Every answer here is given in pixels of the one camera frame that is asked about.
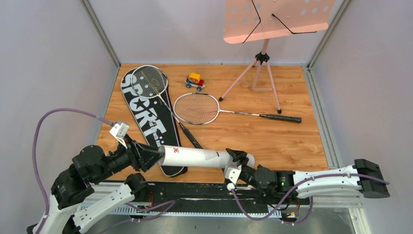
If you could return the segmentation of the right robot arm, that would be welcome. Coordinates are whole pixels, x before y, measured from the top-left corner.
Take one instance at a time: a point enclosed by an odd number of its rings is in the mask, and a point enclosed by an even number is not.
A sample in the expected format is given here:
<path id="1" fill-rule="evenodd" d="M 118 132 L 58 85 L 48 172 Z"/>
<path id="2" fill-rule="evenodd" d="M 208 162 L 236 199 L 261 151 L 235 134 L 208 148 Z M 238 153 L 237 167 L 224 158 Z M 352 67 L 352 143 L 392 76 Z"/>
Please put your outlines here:
<path id="1" fill-rule="evenodd" d="M 257 189 L 262 195 L 291 203 L 296 198 L 305 199 L 314 195 L 358 191 L 364 198 L 388 198 L 389 184 L 384 180 L 380 166 L 366 159 L 356 159 L 352 165 L 325 171 L 275 171 L 263 166 L 256 169 L 248 166 L 252 159 L 244 151 L 227 148 L 230 162 L 236 171 L 230 173 L 229 190 L 238 180 Z"/>

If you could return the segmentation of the black racket cover bag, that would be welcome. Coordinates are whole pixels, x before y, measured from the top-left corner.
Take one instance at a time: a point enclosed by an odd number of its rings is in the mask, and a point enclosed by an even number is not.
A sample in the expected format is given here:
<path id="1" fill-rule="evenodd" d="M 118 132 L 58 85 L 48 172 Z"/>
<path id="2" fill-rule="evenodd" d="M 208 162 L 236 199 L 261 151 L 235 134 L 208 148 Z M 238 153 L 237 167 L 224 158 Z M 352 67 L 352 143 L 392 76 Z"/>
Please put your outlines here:
<path id="1" fill-rule="evenodd" d="M 146 145 L 181 146 L 178 124 L 165 104 L 157 98 L 139 97 L 131 87 L 133 69 L 121 79 L 120 88 L 134 121 L 141 131 Z"/>

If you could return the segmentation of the white racket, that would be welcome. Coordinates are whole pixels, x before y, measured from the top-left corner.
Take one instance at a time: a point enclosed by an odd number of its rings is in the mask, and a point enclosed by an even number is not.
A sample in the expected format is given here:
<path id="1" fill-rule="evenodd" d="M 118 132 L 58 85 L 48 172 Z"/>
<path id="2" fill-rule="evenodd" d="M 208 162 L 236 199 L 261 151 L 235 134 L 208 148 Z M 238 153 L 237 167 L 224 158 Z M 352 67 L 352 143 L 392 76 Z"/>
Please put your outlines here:
<path id="1" fill-rule="evenodd" d="M 274 114 L 253 114 L 239 111 L 223 110 L 219 101 L 206 93 L 187 93 L 178 97 L 173 105 L 175 115 L 184 122 L 193 125 L 206 125 L 213 122 L 220 113 L 232 113 L 247 116 L 262 117 L 270 120 L 280 120 L 301 123 L 300 117 L 289 117 Z"/>
<path id="2" fill-rule="evenodd" d="M 197 149 L 202 149 L 200 143 L 191 134 L 189 129 L 181 123 L 169 104 L 167 104 L 167 102 L 162 98 L 161 95 L 166 91 L 169 80 L 166 76 L 164 76 L 163 72 L 159 68 L 153 65 L 140 66 L 133 70 L 130 81 L 132 89 L 139 97 L 146 99 L 159 98 L 178 122 L 179 126 L 192 145 Z"/>

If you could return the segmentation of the white shuttlecock tube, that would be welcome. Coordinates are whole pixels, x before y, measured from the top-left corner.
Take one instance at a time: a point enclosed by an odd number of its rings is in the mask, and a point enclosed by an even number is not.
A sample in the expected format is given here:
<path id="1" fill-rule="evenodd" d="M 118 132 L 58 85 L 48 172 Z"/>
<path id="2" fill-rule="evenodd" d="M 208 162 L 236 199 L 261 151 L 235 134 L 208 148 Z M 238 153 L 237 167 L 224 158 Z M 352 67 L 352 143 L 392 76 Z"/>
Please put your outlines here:
<path id="1" fill-rule="evenodd" d="M 161 166 L 225 168 L 228 164 L 241 164 L 232 162 L 226 150 L 215 151 L 162 145 L 159 151 L 165 153 L 164 158 L 158 161 Z M 247 156 L 249 162 L 245 164 L 253 167 L 255 165 L 254 156 L 249 153 Z"/>

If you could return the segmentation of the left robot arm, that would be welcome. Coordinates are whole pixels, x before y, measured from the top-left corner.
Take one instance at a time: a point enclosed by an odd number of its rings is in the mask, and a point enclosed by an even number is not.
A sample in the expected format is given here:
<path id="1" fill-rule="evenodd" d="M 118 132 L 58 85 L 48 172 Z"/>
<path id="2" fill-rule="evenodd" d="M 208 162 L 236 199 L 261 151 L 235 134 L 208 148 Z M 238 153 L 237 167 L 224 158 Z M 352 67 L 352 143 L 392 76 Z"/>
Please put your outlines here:
<path id="1" fill-rule="evenodd" d="M 141 173 L 151 169 L 164 155 L 156 147 L 141 145 L 135 140 L 127 140 L 125 145 L 119 143 L 117 149 L 108 154 L 100 146 L 86 146 L 55 179 L 45 214 L 39 223 L 27 227 L 27 233 L 83 234 L 114 208 L 133 200 L 146 200 L 149 185 Z M 136 173 L 129 175 L 115 192 L 83 213 L 75 213 L 85 198 L 94 193 L 91 184 L 99 184 L 129 166 Z"/>

